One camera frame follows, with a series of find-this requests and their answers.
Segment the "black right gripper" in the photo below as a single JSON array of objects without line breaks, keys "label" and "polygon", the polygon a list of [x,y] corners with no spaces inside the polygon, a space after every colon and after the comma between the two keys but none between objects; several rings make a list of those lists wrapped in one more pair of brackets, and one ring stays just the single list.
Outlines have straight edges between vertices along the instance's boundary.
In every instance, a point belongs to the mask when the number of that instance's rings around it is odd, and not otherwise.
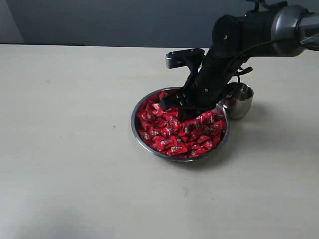
[{"label": "black right gripper", "polygon": [[166,111],[179,108],[179,122],[197,118],[198,110],[212,109],[222,99],[224,88],[246,61],[245,55],[222,57],[216,49],[210,49],[201,64],[201,69],[190,82],[178,90],[176,96],[160,99],[161,109]]}]

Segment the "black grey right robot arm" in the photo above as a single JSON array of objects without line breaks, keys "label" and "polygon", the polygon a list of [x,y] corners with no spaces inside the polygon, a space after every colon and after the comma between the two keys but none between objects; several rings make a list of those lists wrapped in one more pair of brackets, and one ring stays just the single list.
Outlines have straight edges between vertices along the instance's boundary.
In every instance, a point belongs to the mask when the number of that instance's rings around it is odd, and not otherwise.
[{"label": "black grey right robot arm", "polygon": [[244,16],[226,14],[212,30],[208,51],[192,48],[166,55],[168,68],[188,67],[183,87],[159,102],[163,111],[177,108],[181,122],[215,108],[234,76],[249,73],[242,64],[252,57],[295,57],[319,49],[319,15],[286,1],[255,1]]}]

